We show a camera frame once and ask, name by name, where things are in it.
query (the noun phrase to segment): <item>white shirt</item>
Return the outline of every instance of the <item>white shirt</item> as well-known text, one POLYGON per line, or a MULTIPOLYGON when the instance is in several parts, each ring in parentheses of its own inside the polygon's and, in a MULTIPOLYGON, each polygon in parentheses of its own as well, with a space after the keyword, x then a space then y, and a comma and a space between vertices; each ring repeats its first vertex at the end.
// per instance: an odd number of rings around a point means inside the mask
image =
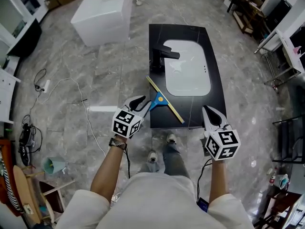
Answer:
POLYGON ((253 229, 233 195, 215 199, 208 213, 195 201, 190 179, 161 173, 133 176, 110 209, 96 193, 75 192, 56 229, 253 229))

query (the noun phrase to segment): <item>striped cloth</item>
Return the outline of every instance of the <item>striped cloth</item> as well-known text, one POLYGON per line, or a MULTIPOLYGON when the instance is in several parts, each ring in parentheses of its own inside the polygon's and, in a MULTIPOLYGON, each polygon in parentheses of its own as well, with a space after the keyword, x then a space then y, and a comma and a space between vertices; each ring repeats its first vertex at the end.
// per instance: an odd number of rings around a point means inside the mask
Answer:
POLYGON ((16 197, 15 197, 15 195, 14 195, 12 189, 11 189, 9 174, 8 174, 8 172, 6 170, 4 161, 2 159, 2 152, 1 152, 1 150, 0 150, 0 157, 1 157, 1 162, 2 162, 2 165, 3 165, 3 169, 4 169, 3 176, 4 176, 6 188, 7 188, 7 191, 8 191, 8 197, 9 197, 10 203, 15 207, 15 209, 19 213, 23 213, 23 210, 19 206, 18 200, 16 199, 16 197))

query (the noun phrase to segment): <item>power strip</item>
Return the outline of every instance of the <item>power strip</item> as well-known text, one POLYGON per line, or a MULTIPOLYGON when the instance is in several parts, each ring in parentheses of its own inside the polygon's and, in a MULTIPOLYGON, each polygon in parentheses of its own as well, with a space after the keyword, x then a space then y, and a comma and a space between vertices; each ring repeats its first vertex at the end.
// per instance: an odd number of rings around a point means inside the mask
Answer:
POLYGON ((49 88, 49 85, 50 85, 50 80, 47 80, 47 82, 46 82, 46 84, 44 85, 44 87, 43 87, 43 93, 47 93, 48 92, 48 88, 49 88))

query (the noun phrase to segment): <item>black countertop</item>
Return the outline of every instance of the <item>black countertop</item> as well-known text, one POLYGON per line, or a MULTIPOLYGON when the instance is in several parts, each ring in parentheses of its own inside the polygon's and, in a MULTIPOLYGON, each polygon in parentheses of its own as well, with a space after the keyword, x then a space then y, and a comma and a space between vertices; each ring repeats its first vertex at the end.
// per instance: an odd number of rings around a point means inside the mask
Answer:
MULTIPOLYGON (((211 90, 205 96, 173 96, 166 89, 165 71, 156 71, 150 65, 149 76, 159 87, 168 101, 184 119, 184 123, 177 119, 168 106, 157 106, 150 111, 151 128, 196 128, 203 126, 202 106, 211 106, 226 116, 224 92, 218 71, 213 48, 203 27, 150 24, 149 25, 149 59, 152 61, 152 48, 154 45, 163 45, 167 40, 188 40, 197 42, 203 48, 208 72, 211 80, 211 90)), ((157 92, 150 86, 150 99, 155 99, 157 92)))

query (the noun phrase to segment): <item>shoe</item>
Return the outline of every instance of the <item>shoe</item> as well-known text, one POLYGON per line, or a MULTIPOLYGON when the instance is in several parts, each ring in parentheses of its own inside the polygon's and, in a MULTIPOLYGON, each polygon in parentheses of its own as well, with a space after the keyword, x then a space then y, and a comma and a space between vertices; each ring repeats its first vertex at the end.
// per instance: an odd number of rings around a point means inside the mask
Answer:
POLYGON ((151 162, 158 162, 158 155, 156 153, 156 151, 152 150, 147 157, 147 162, 151 163, 151 162))
POLYGON ((166 138, 167 143, 175 143, 177 144, 177 138, 174 133, 169 133, 169 135, 166 138))

